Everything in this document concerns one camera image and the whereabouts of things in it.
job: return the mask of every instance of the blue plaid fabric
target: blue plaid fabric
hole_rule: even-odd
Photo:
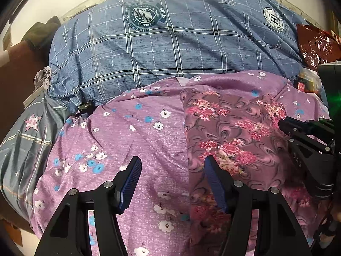
[[[139,20],[158,21],[137,30]],[[297,23],[306,24],[275,0],[107,0],[57,31],[49,94],[75,112],[168,76],[264,70],[293,79]]]

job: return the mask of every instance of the purple floral fabric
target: purple floral fabric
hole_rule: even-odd
[[[130,207],[117,217],[128,254],[214,255],[229,217],[200,180],[203,156],[213,152],[251,187],[280,187],[301,224],[314,228],[315,205],[298,188],[285,137],[276,129],[284,114],[327,117],[318,98],[262,71],[171,77],[126,91],[87,120],[66,121],[34,191],[32,228],[41,237],[69,189],[97,188],[136,155],[142,174]],[[292,188],[282,188],[291,175]],[[90,244],[98,256],[95,220],[89,211]]]
[[[213,155],[235,180],[251,188],[279,188],[306,237],[311,237],[317,228],[318,204],[312,201],[292,164],[289,138],[279,130],[278,121],[287,115],[300,120],[328,118],[326,108],[318,99],[281,83],[280,78],[264,72],[248,75],[256,73],[273,91],[269,89],[265,95],[263,91],[263,95],[253,99],[219,89],[188,88],[180,94],[189,157],[192,255],[217,255],[230,225],[230,215],[217,207],[202,170],[208,155]],[[276,91],[275,87],[281,84],[282,88]],[[257,222],[254,211],[248,251],[255,247]]]

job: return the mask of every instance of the star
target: star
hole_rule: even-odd
[[[24,120],[25,123],[26,123],[26,127],[25,127],[25,132],[30,129],[30,128],[33,128],[34,130],[36,130],[37,132],[39,131],[38,129],[38,125],[37,125],[37,122],[39,120],[41,120],[43,117],[42,116],[37,116],[35,117],[35,115],[31,115],[29,119],[27,120]]]

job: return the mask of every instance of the red plastic bag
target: red plastic bag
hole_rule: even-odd
[[[297,24],[298,47],[307,66],[317,66],[341,58],[341,47],[327,32],[313,26]]]

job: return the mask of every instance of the red label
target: red label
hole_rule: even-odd
[[[306,88],[304,83],[298,83],[297,85],[297,89],[304,92],[304,89]]]

